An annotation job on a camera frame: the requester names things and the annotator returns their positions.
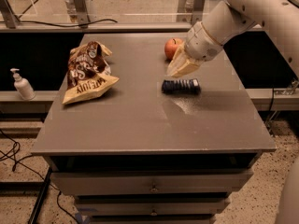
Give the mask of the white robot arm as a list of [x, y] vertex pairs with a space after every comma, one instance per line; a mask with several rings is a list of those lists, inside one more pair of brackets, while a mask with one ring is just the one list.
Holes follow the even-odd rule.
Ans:
[[223, 0], [197, 22], [179, 45], [167, 68], [170, 77], [185, 76], [214, 59], [224, 44], [255, 25], [274, 43], [299, 75], [299, 13], [289, 0]]

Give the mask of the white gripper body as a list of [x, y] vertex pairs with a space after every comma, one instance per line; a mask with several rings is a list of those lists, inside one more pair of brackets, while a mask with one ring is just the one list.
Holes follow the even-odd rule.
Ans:
[[184, 48], [195, 60], [211, 61], [222, 51], [222, 44], [211, 37], [199, 21], [188, 31]]

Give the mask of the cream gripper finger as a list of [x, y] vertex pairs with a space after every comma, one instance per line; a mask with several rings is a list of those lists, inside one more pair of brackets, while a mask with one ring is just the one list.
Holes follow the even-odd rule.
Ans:
[[195, 60], [193, 58], [187, 58], [186, 63], [183, 65], [183, 68], [181, 69], [181, 75], [180, 76], [170, 76], [170, 77], [183, 77], [186, 76], [194, 71], [196, 71], [201, 65], [203, 61]]
[[183, 68], [183, 65], [187, 61], [186, 52], [184, 49], [184, 45], [179, 45], [172, 61], [167, 67], [166, 74], [168, 76], [180, 76], [181, 75], [181, 69]]

